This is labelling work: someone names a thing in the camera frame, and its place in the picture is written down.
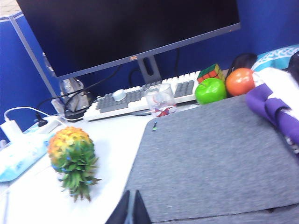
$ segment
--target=pineapple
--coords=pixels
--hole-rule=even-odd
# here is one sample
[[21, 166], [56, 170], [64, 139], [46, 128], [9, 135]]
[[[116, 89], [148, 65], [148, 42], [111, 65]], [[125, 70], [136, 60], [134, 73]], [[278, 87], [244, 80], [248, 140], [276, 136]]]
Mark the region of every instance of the pineapple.
[[81, 200], [89, 201], [89, 186], [97, 184], [93, 170], [98, 157], [94, 154], [94, 144], [81, 128], [66, 127], [58, 131], [49, 142], [48, 153], [52, 167], [63, 174], [62, 187], [70, 190], [74, 201], [80, 196]]

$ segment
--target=monitor bezel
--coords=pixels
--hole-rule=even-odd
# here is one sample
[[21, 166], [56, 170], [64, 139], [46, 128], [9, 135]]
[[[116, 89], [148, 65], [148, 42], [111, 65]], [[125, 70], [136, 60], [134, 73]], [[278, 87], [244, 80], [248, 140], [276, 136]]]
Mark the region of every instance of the monitor bezel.
[[232, 31], [238, 30], [240, 28], [241, 28], [241, 23], [240, 22], [235, 23], [235, 24], [227, 26], [227, 27], [223, 27], [223, 28], [220, 28], [220, 29], [217, 29], [217, 30], [213, 30], [213, 31], [204, 33], [204, 34], [200, 34], [198, 36], [194, 36], [194, 37], [191, 37], [191, 38], [188, 38], [188, 39], [185, 39], [185, 40], [181, 40], [179, 42], [171, 43], [171, 44], [159, 47], [159, 48], [151, 49], [151, 50], [148, 50], [148, 51], [136, 54], [136, 55], [131, 55], [131, 56], [128, 56], [128, 57], [125, 57], [125, 58], [122, 58], [122, 59], [112, 61], [112, 62], [99, 64], [99, 65], [96, 65], [96, 66], [93, 66], [93, 67], [90, 67], [90, 68], [87, 68], [87, 69], [83, 69], [83, 70], [79, 70], [79, 71], [76, 71], [76, 72], [68, 73], [68, 74], [65, 74], [65, 75], [62, 75], [62, 76], [58, 76], [58, 77], [56, 76], [56, 78], [58, 80], [64, 80], [64, 79], [68, 79], [68, 78], [73, 78], [73, 77], [86, 75], [86, 74], [93, 73], [93, 72], [96, 72], [96, 71], [100, 71], [100, 70], [103, 70], [103, 69], [111, 68], [111, 67], [114, 67], [114, 66], [117, 66], [117, 65], [120, 65], [120, 64], [125, 64], [125, 63], [131, 62], [131, 61], [136, 61], [136, 60], [143, 59], [143, 58], [153, 56], [153, 55], [156, 55], [156, 54], [160, 54], [160, 53], [163, 53], [163, 52], [166, 52], [166, 51], [169, 51], [169, 50], [180, 48], [180, 47], [183, 47], [183, 46], [186, 46], [186, 45], [189, 45], [189, 44], [200, 42], [200, 41], [203, 41], [203, 40], [206, 40], [206, 39], [210, 39], [210, 38], [213, 38], [213, 37], [225, 34], [225, 33], [230, 33]]

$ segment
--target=desk mat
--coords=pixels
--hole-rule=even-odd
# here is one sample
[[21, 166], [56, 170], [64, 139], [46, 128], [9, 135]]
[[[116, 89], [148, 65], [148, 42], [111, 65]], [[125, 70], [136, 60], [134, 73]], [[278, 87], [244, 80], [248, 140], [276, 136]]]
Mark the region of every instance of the desk mat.
[[152, 222], [227, 216], [299, 203], [298, 165], [239, 96], [151, 120], [126, 189]]

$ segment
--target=purple cloth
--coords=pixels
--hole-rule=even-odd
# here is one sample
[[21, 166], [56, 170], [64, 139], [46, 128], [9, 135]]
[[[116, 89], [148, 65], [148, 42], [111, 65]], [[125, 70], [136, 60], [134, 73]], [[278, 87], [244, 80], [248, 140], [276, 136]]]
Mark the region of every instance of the purple cloth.
[[285, 136], [299, 145], [299, 121], [281, 111], [290, 108], [281, 99], [268, 99], [272, 93], [266, 84], [257, 86], [246, 94], [247, 106], [253, 112], [266, 118]]

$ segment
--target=blue cubicle wall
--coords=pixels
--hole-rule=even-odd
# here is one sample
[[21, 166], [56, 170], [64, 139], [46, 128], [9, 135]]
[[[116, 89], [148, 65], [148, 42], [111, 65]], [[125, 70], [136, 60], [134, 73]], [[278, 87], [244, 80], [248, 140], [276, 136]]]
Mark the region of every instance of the blue cubicle wall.
[[[182, 47], [178, 63], [179, 74], [201, 70], [213, 63], [218, 63], [223, 69], [227, 69], [240, 53], [261, 54], [299, 43], [298, 0], [237, 0], [237, 2], [242, 28]], [[26, 19], [21, 17], [17, 21], [38, 60], [42, 63], [42, 50]], [[39, 101], [50, 97], [50, 94], [11, 24], [0, 22], [0, 29], [0, 123], [2, 123], [4, 110], [21, 105], [36, 106]], [[163, 78], [174, 76], [175, 59], [175, 50], [156, 56]], [[95, 95], [103, 95], [119, 88], [128, 88], [128, 74], [137, 67], [137, 62], [123, 65], [116, 76], [94, 87], [92, 91]], [[79, 79], [87, 86], [107, 77], [115, 69], [106, 69], [81, 76]], [[50, 76], [48, 78], [58, 93], [57, 81]], [[135, 86], [143, 84], [138, 72], [133, 73], [132, 79]], [[43, 109], [50, 113], [54, 112], [50, 104], [45, 104]], [[29, 111], [11, 112], [11, 117], [18, 121], [22, 129], [29, 127], [34, 119], [33, 113]]]
[[[43, 63], [42, 50], [26, 19], [21, 16], [16, 21], [43, 70], [47, 73]], [[57, 80], [49, 74], [47, 75], [58, 94]], [[11, 22], [2, 18], [0, 20], [0, 124], [4, 122], [3, 113], [7, 109], [18, 106], [36, 107], [39, 102], [50, 97], [50, 92], [42, 81]], [[45, 104], [42, 110], [51, 114], [55, 113], [50, 104]], [[10, 119], [15, 119], [23, 131], [33, 125], [36, 118], [35, 112], [27, 109], [11, 111], [8, 116]], [[2, 130], [0, 130], [0, 139], [7, 139]]]

